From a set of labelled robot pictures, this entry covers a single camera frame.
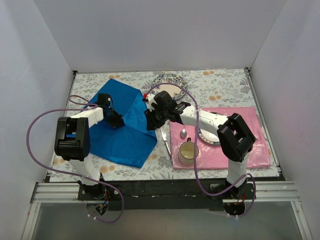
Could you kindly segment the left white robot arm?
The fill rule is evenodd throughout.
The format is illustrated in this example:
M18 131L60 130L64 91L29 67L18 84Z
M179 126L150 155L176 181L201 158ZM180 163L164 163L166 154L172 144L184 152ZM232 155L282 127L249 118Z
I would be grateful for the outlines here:
M101 121L114 129L123 127L123 117L113 107L111 95L99 93L93 106L71 117L60 117L57 121L55 154L73 166L81 177L78 184L95 200L103 199L107 191L100 183L103 181L102 174L88 159L91 149L90 128Z

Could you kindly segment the silver knife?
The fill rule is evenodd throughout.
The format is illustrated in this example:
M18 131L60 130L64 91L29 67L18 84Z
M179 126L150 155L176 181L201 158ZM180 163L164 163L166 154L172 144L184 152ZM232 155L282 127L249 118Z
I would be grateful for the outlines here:
M160 128L160 132L161 132L162 139L163 139L163 142L165 144L165 147L166 147L166 150L167 150L167 153L168 153L168 157L170 159L172 159L171 150L170 150L170 147L168 145L167 134L165 133L165 131L162 128Z

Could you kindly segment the aluminium frame rail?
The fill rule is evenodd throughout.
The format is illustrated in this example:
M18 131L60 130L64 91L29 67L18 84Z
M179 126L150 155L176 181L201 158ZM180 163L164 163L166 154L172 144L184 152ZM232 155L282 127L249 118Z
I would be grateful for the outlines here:
M244 202L290 202L294 216L300 230L300 234L304 240L312 239L307 220L301 206L301 199L298 190L293 181L280 181L273 179L267 181L259 179L253 183L253 198ZM23 233L24 239L30 239L33 235L36 219L42 203L89 203L98 204L99 201L82 201L78 200L80 185L75 182L45 182L37 183L31 196L30 216ZM231 205L231 199L222 200L223 207Z

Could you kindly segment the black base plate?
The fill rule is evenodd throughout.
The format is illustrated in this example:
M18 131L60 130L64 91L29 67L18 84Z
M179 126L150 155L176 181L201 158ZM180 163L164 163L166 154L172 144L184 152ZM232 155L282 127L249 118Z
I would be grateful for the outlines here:
M226 189L225 180L201 179L202 187L209 193L218 193ZM206 195L195 179L183 180L143 180L143 181L114 181L109 183L115 186L124 197L125 210L166 210L166 209L209 209L224 211L223 200L235 202L240 192L229 190L220 196ZM254 197L253 183L247 183L240 199L252 200ZM94 198L80 186L78 191L79 201L102 201ZM111 187L106 187L106 200L110 211L120 211L122 202L119 193Z

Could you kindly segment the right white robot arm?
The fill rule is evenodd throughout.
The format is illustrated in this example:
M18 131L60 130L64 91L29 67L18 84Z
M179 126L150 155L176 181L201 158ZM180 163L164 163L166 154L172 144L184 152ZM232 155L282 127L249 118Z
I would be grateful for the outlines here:
M240 114L224 116L199 110L197 103L177 103L166 91L156 95L146 93L142 100L147 105L144 114L149 131L171 121L194 126L196 130L202 129L218 137L222 152L228 159L225 189L217 193L207 192L206 195L218 197L227 193L232 199L243 195L248 176L248 158L256 138Z

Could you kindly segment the pink placemat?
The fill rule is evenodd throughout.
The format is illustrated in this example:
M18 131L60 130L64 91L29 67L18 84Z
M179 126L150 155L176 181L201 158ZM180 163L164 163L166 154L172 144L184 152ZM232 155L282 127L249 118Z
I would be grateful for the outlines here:
M234 113L240 114L249 129L255 137L252 151L249 154L247 167L259 168L269 167L270 154L268 152L267 142L264 138L260 122L257 118L256 110L253 107L204 107L204 111L217 113L220 115L230 116ZM176 122L170 122L170 143L172 150L172 164L175 170L193 169L193 165L184 165L179 159L179 148L186 142L186 139L180 137L180 131L185 127L187 136L194 141L195 127L191 125L182 126ZM199 148L199 155L196 158L196 166L199 170L220 170L228 168L228 158L224 155L222 148L219 145L209 145L204 142L198 134L197 146Z

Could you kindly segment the cream enamel mug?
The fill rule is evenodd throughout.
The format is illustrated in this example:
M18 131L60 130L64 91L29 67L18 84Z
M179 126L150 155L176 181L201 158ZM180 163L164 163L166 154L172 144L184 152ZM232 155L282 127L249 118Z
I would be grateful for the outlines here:
M187 141L184 142L178 150L178 160L186 166L194 164L194 154L195 157L199 155L199 148L192 142L190 137L187 138Z

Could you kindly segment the blue floral plate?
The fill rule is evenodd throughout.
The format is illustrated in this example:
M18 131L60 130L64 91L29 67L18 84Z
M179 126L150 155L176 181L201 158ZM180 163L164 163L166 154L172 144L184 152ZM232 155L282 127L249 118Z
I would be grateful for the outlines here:
M186 93L181 89L188 89L187 81L175 74L164 73L157 76L151 83L151 87L157 85L152 92L156 95L162 91L166 91L174 100L181 99Z

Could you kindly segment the blue cloth napkin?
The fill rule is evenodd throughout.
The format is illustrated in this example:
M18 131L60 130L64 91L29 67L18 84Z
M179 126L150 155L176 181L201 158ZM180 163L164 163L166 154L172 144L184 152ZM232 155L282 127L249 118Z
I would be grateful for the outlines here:
M111 95L124 126L112 128L104 120L89 129L90 153L116 164L142 168L157 144L154 131L147 130L146 104L139 89L110 79L97 92Z

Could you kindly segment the silver spoon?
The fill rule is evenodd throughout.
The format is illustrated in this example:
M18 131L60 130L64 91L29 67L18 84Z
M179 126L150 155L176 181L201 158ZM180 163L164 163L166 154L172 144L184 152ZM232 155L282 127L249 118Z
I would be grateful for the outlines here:
M180 137L182 139L185 139L188 136L188 133L187 133L185 127L182 128L182 130L180 131L179 135L180 135Z

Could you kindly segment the green rimmed white plate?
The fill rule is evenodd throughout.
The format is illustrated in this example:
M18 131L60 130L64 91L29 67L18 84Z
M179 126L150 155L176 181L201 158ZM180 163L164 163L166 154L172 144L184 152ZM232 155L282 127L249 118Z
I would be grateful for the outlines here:
M218 128L227 121L227 117L222 114L212 113L201 110L199 112L199 130L200 138L209 145L219 146Z

